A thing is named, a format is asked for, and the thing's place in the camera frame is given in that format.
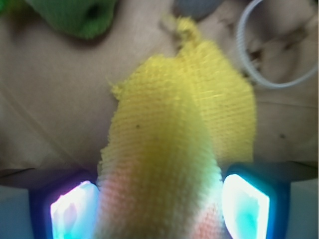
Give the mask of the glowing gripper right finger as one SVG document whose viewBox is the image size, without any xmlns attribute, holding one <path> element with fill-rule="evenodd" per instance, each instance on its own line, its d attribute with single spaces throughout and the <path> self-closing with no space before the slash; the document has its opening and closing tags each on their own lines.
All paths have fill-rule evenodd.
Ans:
<svg viewBox="0 0 319 239">
<path fill-rule="evenodd" d="M 223 182 L 222 212 L 233 239 L 283 239 L 290 184 L 287 163 L 235 163 Z"/>
</svg>

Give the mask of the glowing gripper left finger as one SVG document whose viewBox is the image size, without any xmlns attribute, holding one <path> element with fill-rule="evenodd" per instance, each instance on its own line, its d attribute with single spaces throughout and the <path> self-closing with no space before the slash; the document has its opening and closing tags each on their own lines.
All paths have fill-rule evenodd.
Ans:
<svg viewBox="0 0 319 239">
<path fill-rule="evenodd" d="M 87 239 L 96 217 L 96 177 L 85 170 L 33 170 L 30 217 L 36 239 Z"/>
</svg>

